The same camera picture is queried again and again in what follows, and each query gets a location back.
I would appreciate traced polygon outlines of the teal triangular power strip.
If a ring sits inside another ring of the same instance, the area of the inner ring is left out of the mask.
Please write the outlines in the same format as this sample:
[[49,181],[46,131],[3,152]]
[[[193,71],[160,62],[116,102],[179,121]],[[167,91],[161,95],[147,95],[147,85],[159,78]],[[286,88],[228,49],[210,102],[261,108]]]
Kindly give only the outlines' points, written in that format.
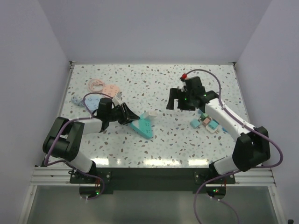
[[140,119],[132,121],[129,126],[145,139],[151,139],[154,136],[151,120],[145,118],[145,114],[141,114]]

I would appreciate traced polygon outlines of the teal green plug adapter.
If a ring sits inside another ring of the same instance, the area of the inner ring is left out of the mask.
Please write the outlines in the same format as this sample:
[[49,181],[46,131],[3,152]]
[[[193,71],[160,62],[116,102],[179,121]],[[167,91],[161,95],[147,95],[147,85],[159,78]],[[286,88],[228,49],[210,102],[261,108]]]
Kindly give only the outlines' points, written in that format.
[[208,127],[211,128],[212,130],[216,130],[217,127],[218,127],[218,122],[215,121],[215,120],[211,120],[209,123],[208,123]]

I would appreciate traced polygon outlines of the blue round power strip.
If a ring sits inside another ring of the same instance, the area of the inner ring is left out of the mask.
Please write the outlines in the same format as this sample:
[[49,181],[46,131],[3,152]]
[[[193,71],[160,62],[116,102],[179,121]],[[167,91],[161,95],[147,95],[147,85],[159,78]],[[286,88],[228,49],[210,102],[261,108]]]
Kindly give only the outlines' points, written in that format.
[[85,105],[90,111],[98,109],[101,97],[97,95],[89,95],[85,98]]

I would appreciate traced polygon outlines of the pink round power strip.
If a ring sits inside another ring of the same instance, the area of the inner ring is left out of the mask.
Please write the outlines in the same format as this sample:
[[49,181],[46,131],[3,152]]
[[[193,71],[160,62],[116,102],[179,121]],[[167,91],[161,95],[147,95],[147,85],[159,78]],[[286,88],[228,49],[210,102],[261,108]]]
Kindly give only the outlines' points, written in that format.
[[120,89],[117,85],[107,84],[103,87],[102,93],[110,97],[115,97],[119,93]]

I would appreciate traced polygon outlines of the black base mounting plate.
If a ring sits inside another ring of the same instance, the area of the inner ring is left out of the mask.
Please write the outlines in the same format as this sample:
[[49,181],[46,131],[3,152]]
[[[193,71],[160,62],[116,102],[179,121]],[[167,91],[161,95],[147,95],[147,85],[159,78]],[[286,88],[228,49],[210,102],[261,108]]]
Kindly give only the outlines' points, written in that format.
[[[208,168],[97,168],[97,176],[104,182],[102,194],[114,191],[192,191],[212,178]],[[101,181],[71,170],[70,183],[79,184],[81,195],[100,194]],[[235,184],[234,175],[211,184]]]

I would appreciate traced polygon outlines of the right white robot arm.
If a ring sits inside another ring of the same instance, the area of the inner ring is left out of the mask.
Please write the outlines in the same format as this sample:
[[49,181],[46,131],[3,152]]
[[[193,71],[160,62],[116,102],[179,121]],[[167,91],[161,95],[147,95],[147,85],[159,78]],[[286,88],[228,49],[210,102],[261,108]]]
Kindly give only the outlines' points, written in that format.
[[180,110],[200,109],[225,128],[235,141],[231,156],[210,164],[208,178],[211,182],[219,183],[224,179],[226,173],[238,170],[246,172],[270,158],[270,145],[264,139],[268,136],[268,131],[264,127],[256,128],[242,120],[221,102],[221,98],[216,92],[206,91],[199,77],[188,78],[186,74],[183,74],[180,80],[184,86],[181,89],[170,89],[166,108],[172,110],[174,101],[178,100],[178,109]]

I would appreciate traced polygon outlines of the brownish pink plug adapter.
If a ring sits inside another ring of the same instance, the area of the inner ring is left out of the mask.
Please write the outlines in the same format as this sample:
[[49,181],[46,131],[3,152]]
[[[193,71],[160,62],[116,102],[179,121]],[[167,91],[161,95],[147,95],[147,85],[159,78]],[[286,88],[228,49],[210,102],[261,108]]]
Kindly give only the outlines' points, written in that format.
[[210,117],[206,117],[205,119],[202,120],[202,125],[207,126],[211,122],[211,120],[212,119]]

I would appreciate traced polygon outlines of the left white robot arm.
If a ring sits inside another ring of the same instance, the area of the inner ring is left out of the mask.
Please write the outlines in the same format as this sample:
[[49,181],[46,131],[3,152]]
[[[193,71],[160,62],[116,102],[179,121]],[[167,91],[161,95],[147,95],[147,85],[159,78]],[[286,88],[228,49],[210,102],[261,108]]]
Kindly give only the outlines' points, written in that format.
[[46,154],[44,165],[58,163],[49,162],[50,156],[59,158],[73,169],[78,170],[80,177],[86,183],[92,183],[97,177],[94,161],[84,155],[80,149],[82,136],[90,133],[105,131],[111,122],[117,121],[121,125],[139,120],[126,103],[116,103],[111,98],[101,98],[98,109],[90,117],[69,120],[58,117],[55,119],[44,143],[43,152]]

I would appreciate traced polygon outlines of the light green plug adapter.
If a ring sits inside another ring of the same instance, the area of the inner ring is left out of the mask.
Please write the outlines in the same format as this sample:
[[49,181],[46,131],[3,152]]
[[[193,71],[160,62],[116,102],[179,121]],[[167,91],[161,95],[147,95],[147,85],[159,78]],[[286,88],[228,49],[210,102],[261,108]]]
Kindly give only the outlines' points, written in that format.
[[206,114],[206,113],[202,113],[202,114],[200,115],[200,120],[205,120],[207,117],[208,117],[208,114]]

